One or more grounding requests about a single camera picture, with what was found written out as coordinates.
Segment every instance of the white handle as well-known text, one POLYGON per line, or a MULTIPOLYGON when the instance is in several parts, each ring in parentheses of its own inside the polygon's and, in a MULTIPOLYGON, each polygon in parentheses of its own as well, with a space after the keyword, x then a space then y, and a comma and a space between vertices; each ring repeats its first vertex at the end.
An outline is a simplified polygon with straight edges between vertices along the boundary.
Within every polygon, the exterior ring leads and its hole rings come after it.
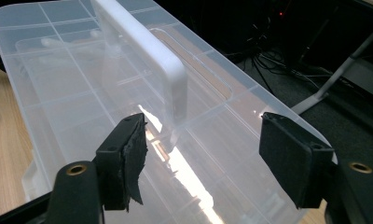
POLYGON ((160 75, 165 109, 174 124, 187 116, 187 73, 184 65, 116 0, 91 0, 104 33, 113 50, 126 41, 147 65, 160 75))

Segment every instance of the wooden surface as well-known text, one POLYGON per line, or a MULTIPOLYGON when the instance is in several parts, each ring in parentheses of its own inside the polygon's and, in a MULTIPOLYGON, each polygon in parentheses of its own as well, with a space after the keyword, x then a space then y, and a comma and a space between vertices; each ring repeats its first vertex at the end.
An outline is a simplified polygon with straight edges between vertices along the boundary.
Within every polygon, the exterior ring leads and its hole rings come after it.
MULTIPOLYGON (((0 71, 0 215, 24 204, 21 178, 32 160, 32 144, 13 90, 7 74, 0 71)), ((325 202, 299 223, 325 223, 324 208, 325 202)))

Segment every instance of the black cable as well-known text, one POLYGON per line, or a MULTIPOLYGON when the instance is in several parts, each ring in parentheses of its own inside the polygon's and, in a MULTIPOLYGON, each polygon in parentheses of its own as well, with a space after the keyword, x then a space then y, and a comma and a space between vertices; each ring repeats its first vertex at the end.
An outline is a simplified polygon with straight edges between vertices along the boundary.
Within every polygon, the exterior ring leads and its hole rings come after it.
MULTIPOLYGON (((259 56, 260 55, 256 55, 255 56, 255 62, 257 64, 260 64, 262 63, 261 67, 263 68, 269 68, 264 62, 262 62, 260 59, 259 59, 259 56)), ((268 69, 272 74, 275 74, 275 75, 281 75, 281 76, 290 76, 290 77, 295 77, 301 81, 306 81, 306 82, 310 82, 312 85, 314 85, 317 89, 320 89, 319 86, 317 86, 317 84, 311 80, 311 78, 309 78, 308 76, 304 76, 303 74, 299 73, 298 71, 295 71, 295 70, 289 70, 287 69, 286 65, 285 64, 281 64, 279 62, 277 62, 277 64, 279 65, 279 67, 281 67, 280 71, 283 71, 283 73, 277 73, 277 72, 273 72, 273 69, 268 69)))
POLYGON ((280 76, 290 76, 290 74, 285 70, 284 67, 275 64, 273 67, 268 67, 264 62, 262 62, 258 56, 255 56, 256 64, 258 64, 261 68, 270 71, 272 74, 280 75, 280 76))
POLYGON ((261 54, 263 56, 267 57, 267 58, 271 58, 274 61, 283 62, 284 56, 280 51, 270 49, 270 50, 267 50, 265 52, 262 52, 261 54))
POLYGON ((262 80, 265 82, 265 85, 268 87, 268 91, 269 91, 272 95, 276 96, 276 95, 274 94, 273 90, 271 89, 271 87, 269 86, 268 82, 267 82, 266 79, 263 77, 262 73, 260 72, 258 66, 256 65, 256 62, 254 61, 254 58, 251 59, 251 64, 252 64, 252 66, 254 66, 254 67, 256 68, 256 71, 257 71, 258 74, 262 77, 262 80))

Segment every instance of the box lid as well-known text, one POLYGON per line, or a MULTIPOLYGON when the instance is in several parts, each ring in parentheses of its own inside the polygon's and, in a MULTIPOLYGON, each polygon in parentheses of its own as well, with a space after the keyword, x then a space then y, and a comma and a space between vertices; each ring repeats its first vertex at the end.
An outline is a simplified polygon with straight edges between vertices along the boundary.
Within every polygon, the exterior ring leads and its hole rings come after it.
POLYGON ((185 89, 168 85, 89 0, 0 8, 0 52, 48 185, 65 164, 92 160, 121 119, 143 112, 145 204, 107 212, 107 223, 297 222, 303 212, 257 153, 260 116, 287 116, 325 139, 155 2, 119 3, 176 56, 185 89))

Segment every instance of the gray floor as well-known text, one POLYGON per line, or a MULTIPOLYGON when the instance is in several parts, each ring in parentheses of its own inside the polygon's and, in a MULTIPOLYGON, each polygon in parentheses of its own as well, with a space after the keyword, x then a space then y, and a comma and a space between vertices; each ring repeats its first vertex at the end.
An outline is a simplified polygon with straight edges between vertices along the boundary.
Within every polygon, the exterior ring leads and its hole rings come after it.
MULTIPOLYGON (((251 60, 237 63, 250 77, 267 88, 251 60)), ((274 75, 260 68, 275 96, 292 107, 317 91, 310 82, 274 75)), ((324 81, 316 82, 319 86, 324 81)), ((340 158, 359 161, 373 169, 373 103, 344 84, 336 84, 329 96, 301 115, 321 132, 340 158)))

